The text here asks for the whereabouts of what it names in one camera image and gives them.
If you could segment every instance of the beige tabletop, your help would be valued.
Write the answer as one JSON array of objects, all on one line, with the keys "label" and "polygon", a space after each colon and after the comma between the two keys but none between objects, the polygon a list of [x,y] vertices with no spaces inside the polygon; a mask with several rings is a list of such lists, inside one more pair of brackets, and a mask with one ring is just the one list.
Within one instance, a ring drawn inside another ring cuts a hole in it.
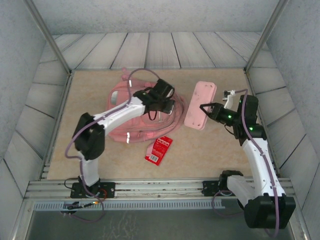
[{"label": "beige tabletop", "polygon": [[[213,82],[217,86],[214,102],[222,103],[224,90],[247,88],[242,69],[177,69],[156,70],[162,79],[175,87],[188,103],[198,81]],[[76,71],[64,108],[47,179],[67,179],[80,173],[79,162],[64,156],[65,149],[75,131],[80,116],[104,112],[111,89],[121,80],[121,71]],[[156,81],[149,72],[137,72],[134,77]],[[239,170],[251,176],[247,157],[239,141],[224,126],[208,119],[203,130],[182,126],[168,134],[173,143],[156,166],[144,159],[148,142],[119,143],[105,138],[105,150],[99,158],[102,179],[162,179],[211,178],[223,170]],[[77,154],[74,147],[70,154]]]}]

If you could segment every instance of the red package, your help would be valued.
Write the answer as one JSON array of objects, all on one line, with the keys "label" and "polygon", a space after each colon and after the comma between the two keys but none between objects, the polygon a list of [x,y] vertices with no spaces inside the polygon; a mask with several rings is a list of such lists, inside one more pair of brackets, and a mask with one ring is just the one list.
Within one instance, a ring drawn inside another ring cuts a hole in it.
[{"label": "red package", "polygon": [[157,138],[153,144],[151,155],[145,156],[144,159],[159,166],[172,142],[173,140],[167,136]]}]

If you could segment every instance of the gray textured wall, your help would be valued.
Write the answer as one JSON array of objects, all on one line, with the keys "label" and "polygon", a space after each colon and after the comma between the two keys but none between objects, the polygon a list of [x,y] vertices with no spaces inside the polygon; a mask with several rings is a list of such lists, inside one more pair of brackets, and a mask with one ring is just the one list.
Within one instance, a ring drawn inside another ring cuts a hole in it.
[{"label": "gray textured wall", "polygon": [[52,34],[262,31],[278,0],[34,0]]},{"label": "gray textured wall", "polygon": [[267,43],[320,157],[320,1],[290,0]]},{"label": "gray textured wall", "polygon": [[0,1],[0,158],[25,105],[45,39],[22,0]]}]

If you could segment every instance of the ventilated metal strip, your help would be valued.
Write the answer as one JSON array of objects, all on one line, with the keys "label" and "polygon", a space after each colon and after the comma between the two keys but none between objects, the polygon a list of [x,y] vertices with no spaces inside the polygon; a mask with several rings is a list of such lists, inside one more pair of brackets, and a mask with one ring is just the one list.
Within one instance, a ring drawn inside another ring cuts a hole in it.
[{"label": "ventilated metal strip", "polygon": [[[65,204],[72,204],[73,201],[39,201],[34,205],[35,211],[65,211]],[[185,199],[185,200],[117,200],[105,201],[104,209],[111,210],[195,210],[195,209],[212,209],[210,199]],[[214,201],[215,209],[225,209],[222,206],[222,200]],[[101,210],[101,204],[95,204],[86,208],[77,209],[80,211]]]}]

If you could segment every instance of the pink object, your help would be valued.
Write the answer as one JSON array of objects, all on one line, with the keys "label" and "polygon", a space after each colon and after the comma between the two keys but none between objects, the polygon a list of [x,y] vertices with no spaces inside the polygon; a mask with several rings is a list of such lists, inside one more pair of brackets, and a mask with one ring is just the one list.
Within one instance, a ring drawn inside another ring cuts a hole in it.
[{"label": "pink object", "polygon": [[184,119],[184,125],[197,130],[204,129],[208,116],[200,109],[200,105],[212,102],[216,91],[217,86],[212,82],[198,81],[196,83]]},{"label": "pink object", "polygon": [[[127,101],[129,98],[127,89],[127,80],[130,72],[125,68],[122,69],[124,74],[122,75],[122,81],[120,81],[110,92],[106,109],[112,109],[119,104]],[[130,79],[131,93],[138,90],[143,90],[147,87],[153,87],[156,82],[148,82],[139,80],[137,78]],[[116,103],[113,104],[112,93],[117,92]],[[175,100],[175,105],[171,115],[165,114],[163,112],[158,112],[155,120],[150,120],[148,114],[135,117],[124,124],[118,126],[112,130],[108,136],[116,142],[127,143],[127,138],[129,133],[129,143],[145,142],[148,140],[155,140],[160,138],[171,131],[178,129],[182,124],[187,112],[187,102],[178,94],[174,93],[173,100]],[[155,112],[150,112],[151,118],[153,118]]]}]

